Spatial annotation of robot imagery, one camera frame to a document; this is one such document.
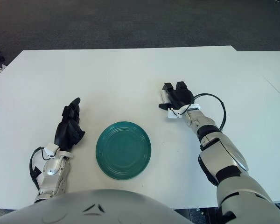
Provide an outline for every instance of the wire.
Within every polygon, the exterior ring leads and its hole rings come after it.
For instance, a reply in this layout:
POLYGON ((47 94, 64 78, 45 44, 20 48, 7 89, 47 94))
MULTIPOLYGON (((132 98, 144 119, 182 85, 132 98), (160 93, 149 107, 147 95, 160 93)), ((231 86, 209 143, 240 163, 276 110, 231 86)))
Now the wire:
POLYGON ((43 160, 50 160, 51 159, 51 158, 45 159, 45 157, 43 157, 43 148, 42 148, 42 159, 43 160))
POLYGON ((35 172, 32 169, 32 158, 35 155, 35 153, 37 153, 39 150, 42 150, 42 147, 38 147, 36 150, 34 150, 34 152, 32 153, 31 157, 30 157, 30 162, 29 162, 29 171, 30 171, 30 176, 32 178, 33 183, 35 184, 36 188, 39 190, 39 185, 37 182, 37 176, 35 175, 35 172))
POLYGON ((222 130, 223 130, 223 127, 224 127, 224 125, 225 125, 225 123, 226 123, 226 109, 225 109, 225 105, 224 105, 223 101, 222 101, 219 97, 217 97, 217 96, 215 96, 215 95, 213 95, 213 94, 210 94, 210 93, 200 93, 200 94, 194 96, 194 98, 193 98, 193 99, 191 100, 191 102, 189 103, 188 107, 187 107, 187 108, 184 110, 184 112, 182 112, 180 115, 183 115, 183 114, 188 110, 188 108, 191 106, 191 104, 193 104, 194 101, 195 101, 197 98, 202 97, 202 96, 211 96, 211 97, 214 97, 214 98, 216 98, 217 100, 220 101, 221 106, 222 106, 222 108, 223 108, 223 113, 224 113, 224 114, 223 114, 223 120, 222 120, 222 123, 221 123, 221 126, 220 126, 220 131, 222 131, 222 130))

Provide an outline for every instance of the floor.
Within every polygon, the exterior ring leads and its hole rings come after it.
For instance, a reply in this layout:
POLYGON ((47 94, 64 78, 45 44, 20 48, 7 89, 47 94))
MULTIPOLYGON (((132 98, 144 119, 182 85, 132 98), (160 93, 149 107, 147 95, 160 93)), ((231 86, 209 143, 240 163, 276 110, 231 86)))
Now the floor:
MULTIPOLYGON (((232 45, 236 50, 280 50, 280 3, 0 0, 0 49, 6 65, 22 50, 29 49, 213 45, 232 45)), ((10 211, 0 210, 0 216, 7 212, 10 211)), ((179 212, 188 214, 196 223, 205 223, 199 211, 179 212)))

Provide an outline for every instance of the teal ceramic plate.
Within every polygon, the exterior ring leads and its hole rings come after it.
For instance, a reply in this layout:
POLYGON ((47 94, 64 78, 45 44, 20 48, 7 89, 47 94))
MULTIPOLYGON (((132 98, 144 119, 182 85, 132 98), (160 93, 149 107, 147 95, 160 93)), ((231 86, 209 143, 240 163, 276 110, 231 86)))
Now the teal ceramic plate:
POLYGON ((117 180, 131 179, 141 173, 150 155, 148 135, 140 126, 126 121, 107 127, 100 135, 96 147, 99 167, 117 180))

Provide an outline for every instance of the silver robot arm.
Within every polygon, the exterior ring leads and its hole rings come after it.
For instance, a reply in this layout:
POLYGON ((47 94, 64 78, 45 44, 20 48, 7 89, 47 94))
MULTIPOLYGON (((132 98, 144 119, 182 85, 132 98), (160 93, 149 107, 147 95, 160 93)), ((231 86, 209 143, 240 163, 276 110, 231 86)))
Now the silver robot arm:
POLYGON ((46 162, 43 168, 43 181, 35 203, 65 193, 70 158, 72 158, 70 152, 58 150, 55 157, 46 162))
POLYGON ((30 176, 38 189, 35 203, 65 193, 66 179, 70 170, 69 159, 72 158, 70 150, 85 134, 79 126, 79 103, 80 98, 76 98, 64 107, 63 118, 57 127, 54 144, 49 143, 45 148, 37 148, 31 156, 30 176), (42 155, 47 162, 43 168, 43 182, 39 186, 36 178, 41 171, 37 167, 34 170, 32 169, 32 158, 39 150, 43 153, 43 149, 49 158, 45 159, 42 155))
POLYGON ((198 110, 183 115, 201 143, 198 162, 217 186, 220 223, 280 223, 280 210, 265 190, 248 175, 247 163, 215 122, 198 110))

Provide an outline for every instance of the white table surface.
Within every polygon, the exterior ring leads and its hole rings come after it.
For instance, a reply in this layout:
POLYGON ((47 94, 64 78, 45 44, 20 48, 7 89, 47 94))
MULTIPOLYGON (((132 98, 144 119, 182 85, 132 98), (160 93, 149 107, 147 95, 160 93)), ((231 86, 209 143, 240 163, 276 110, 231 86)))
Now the white table surface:
MULTIPOLYGON (((224 101, 224 132, 250 175, 280 201, 280 93, 261 71, 230 46, 21 52, 0 74, 0 208, 33 203, 30 156, 54 141, 63 107, 76 97, 86 134, 72 150, 68 192, 124 189, 176 209, 217 206, 216 187, 197 161, 197 137, 182 119, 169 120, 158 108, 163 84, 177 81, 194 95, 208 92, 224 101), (127 181, 106 176, 95 157, 98 137, 118 121, 140 125, 152 145, 147 168, 127 181)), ((197 102, 220 125, 220 104, 209 97, 197 102)), ((40 155, 35 164, 42 169, 40 155)))

